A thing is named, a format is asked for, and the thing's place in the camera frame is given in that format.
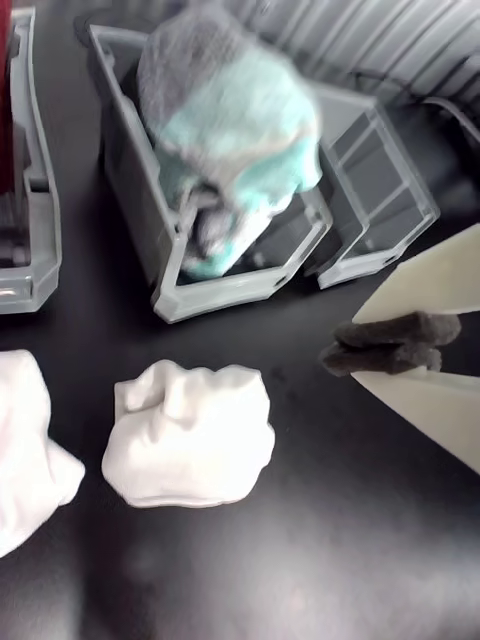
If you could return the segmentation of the gripper white left finger foam pad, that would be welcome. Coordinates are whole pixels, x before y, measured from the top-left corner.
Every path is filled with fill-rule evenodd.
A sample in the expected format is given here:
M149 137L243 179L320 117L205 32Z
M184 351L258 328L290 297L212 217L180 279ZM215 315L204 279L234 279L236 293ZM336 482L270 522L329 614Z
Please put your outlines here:
M452 342L458 317L480 308L479 255L475 224L401 263L336 340L352 348Z

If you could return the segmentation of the gripper white right finger foam pad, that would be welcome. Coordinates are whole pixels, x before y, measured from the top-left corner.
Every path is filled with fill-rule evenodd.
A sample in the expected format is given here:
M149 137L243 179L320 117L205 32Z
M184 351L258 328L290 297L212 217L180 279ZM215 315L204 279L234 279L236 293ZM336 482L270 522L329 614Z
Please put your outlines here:
M322 363L338 377L353 377L425 436L479 471L479 379L441 372L438 350L418 344L367 349L335 344L322 354Z

